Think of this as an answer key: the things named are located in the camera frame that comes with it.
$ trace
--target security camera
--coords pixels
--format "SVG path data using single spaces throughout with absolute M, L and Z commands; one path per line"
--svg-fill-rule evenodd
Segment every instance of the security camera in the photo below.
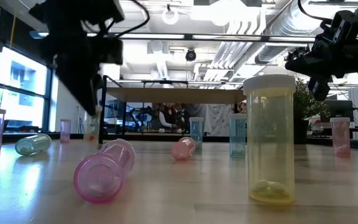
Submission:
M 196 52 L 194 49 L 188 49 L 186 53 L 186 61 L 192 62 L 194 60 L 196 60 Z

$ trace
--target person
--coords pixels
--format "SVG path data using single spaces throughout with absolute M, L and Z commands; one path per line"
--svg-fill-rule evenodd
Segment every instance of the person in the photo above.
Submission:
M 177 110 L 174 103 L 163 103 L 160 107 L 159 118 L 164 129 L 176 129 Z

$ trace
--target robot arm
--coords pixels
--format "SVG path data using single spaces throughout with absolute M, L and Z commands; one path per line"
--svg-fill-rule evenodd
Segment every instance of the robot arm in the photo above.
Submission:
M 103 84 L 99 64 L 122 65 L 120 36 L 146 25 L 150 19 L 143 5 L 131 1 L 145 11 L 147 19 L 114 36 L 108 36 L 108 30 L 124 20 L 118 0 L 46 0 L 29 11 L 49 29 L 49 35 L 41 41 L 41 58 L 56 67 L 60 81 L 89 115 L 96 114 L 96 91 Z M 108 19 L 113 22 L 106 27 Z M 82 26 L 85 22 L 99 26 L 97 35 L 88 37 Z
M 331 75 L 343 78 L 347 73 L 358 73 L 358 10 L 339 11 L 324 32 L 316 36 L 311 48 L 296 49 L 287 57 L 285 68 L 310 77 L 311 94 L 320 101 L 326 99 Z

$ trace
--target green leaves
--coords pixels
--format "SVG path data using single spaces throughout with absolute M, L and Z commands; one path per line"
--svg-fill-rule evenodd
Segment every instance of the green leaves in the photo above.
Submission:
M 314 115 L 329 116 L 329 108 L 323 101 L 317 101 L 309 93 L 306 84 L 302 79 L 297 78 L 296 92 L 293 94 L 293 115 L 294 120 L 304 120 Z

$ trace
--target potted plant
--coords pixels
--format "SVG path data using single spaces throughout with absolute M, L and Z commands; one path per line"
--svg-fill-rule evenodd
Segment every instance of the potted plant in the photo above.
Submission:
M 306 144 L 306 134 L 309 121 L 306 120 L 317 114 L 329 116 L 329 108 L 323 101 L 317 101 L 309 93 L 302 79 L 296 79 L 296 92 L 293 94 L 293 125 L 294 143 Z

